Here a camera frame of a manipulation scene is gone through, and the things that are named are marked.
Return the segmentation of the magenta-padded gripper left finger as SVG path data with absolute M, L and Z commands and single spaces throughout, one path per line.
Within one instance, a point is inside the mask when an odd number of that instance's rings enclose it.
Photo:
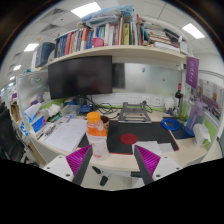
M 57 156 L 44 167 L 44 170 L 81 185 L 91 157 L 92 147 L 88 145 L 68 156 Z

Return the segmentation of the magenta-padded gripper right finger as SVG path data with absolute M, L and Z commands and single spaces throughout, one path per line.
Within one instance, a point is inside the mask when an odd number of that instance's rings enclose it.
M 141 146 L 134 146 L 134 156 L 145 185 L 182 169 L 167 156 L 159 156 Z

